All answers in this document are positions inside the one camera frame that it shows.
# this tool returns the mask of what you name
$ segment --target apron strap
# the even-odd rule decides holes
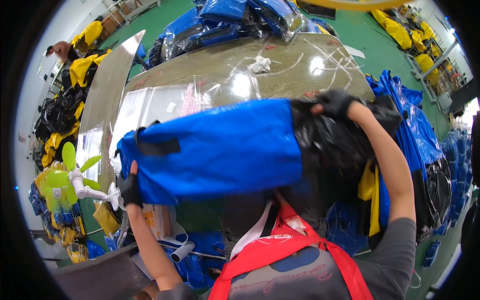
[[[357,263],[338,245],[326,242],[328,252],[332,255],[352,300],[373,300]]]

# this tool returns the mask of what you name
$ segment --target white cloth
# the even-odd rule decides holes
[[[263,56],[257,56],[255,62],[249,67],[254,73],[270,72],[270,65],[272,62],[270,59],[266,59]]]

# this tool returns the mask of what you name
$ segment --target green fan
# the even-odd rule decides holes
[[[74,204],[78,199],[85,197],[94,197],[100,200],[109,201],[112,203],[114,210],[119,207],[120,192],[115,186],[115,183],[110,184],[108,194],[100,190],[98,182],[84,178],[82,173],[88,168],[96,164],[102,156],[94,156],[89,158],[85,164],[79,168],[75,161],[75,147],[72,143],[67,142],[63,146],[61,157],[63,164],[67,167],[67,171],[54,170],[48,175],[48,184],[53,188],[66,187],[67,200],[70,204]]]

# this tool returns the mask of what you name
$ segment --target yellow hoop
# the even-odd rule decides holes
[[[370,1],[354,1],[354,0],[304,0],[318,6],[345,10],[369,12],[372,10],[381,10],[386,8],[398,7],[407,2],[406,0],[370,0]]]

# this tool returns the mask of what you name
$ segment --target cardboard box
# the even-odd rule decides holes
[[[104,41],[109,35],[110,33],[105,28],[103,28],[102,33],[100,34],[100,39]]]
[[[131,12],[130,8],[125,3],[122,4],[120,8],[124,15],[128,15]]]
[[[113,22],[112,22],[111,16],[103,19],[103,21],[102,21],[103,30],[107,31],[109,35],[111,35],[112,33],[115,32],[115,30],[117,30],[117,27],[115,26],[115,24],[117,24],[117,22],[115,22],[115,23],[114,22],[115,22],[115,20],[113,20]]]
[[[111,13],[112,17],[114,17],[118,22],[123,23],[125,20],[123,19],[123,17],[121,16],[120,12],[115,9],[114,11],[112,11]],[[118,22],[115,21],[115,19],[112,18],[112,22],[115,24],[115,26],[118,26],[120,24],[118,24]]]

